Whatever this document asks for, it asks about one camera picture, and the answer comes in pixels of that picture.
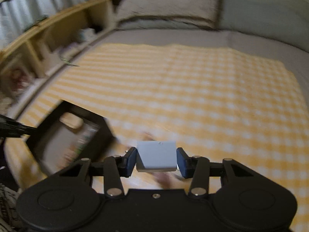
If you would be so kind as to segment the pink mini handheld fan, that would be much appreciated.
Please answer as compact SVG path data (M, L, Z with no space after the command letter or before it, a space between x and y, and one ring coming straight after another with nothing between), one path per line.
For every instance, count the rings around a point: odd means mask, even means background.
M149 132L143 132L141 140L155 141L154 137ZM177 177L179 176L178 170L175 172L154 172L151 173L151 175L162 189L172 189L177 187Z

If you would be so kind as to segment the grey pillow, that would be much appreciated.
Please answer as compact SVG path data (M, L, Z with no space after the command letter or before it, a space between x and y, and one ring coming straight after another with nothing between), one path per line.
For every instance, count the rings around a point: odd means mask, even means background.
M214 29L220 5L221 0L121 0L117 27Z

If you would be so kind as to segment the oval wooden box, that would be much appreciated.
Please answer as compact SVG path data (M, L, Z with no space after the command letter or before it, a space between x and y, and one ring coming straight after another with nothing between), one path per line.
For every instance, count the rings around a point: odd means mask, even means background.
M83 119L69 112L64 113L60 117L60 122L65 124L68 128L76 130L83 126Z

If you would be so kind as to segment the wooden bedside shelf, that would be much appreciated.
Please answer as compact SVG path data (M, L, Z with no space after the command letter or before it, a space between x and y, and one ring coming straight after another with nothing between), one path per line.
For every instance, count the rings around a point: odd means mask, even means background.
M90 0L35 24L1 50L1 114L17 118L42 88L72 60L116 28L121 0ZM74 43L73 34L93 28L91 42Z

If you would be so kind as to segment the black cardboard box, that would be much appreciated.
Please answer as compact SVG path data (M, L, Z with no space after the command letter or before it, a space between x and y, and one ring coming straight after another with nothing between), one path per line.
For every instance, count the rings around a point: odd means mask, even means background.
M61 123L66 112L82 118L83 126L73 130ZM61 101L28 137L26 145L41 171L49 176L83 158L98 161L114 140L106 118Z

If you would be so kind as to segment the white charger plug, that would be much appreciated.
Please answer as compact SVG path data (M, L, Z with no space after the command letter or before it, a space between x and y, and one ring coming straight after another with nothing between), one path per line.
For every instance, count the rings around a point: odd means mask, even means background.
M173 172L177 169L177 148L174 141L138 141L138 172Z

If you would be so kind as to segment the yellow white checkered mat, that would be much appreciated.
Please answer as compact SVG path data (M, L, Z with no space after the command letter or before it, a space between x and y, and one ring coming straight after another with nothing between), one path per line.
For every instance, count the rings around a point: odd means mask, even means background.
M39 95L20 122L37 126L65 100L106 117L122 154L145 134L189 155L233 158L289 189L293 231L308 231L308 108L276 59L232 48L106 43Z

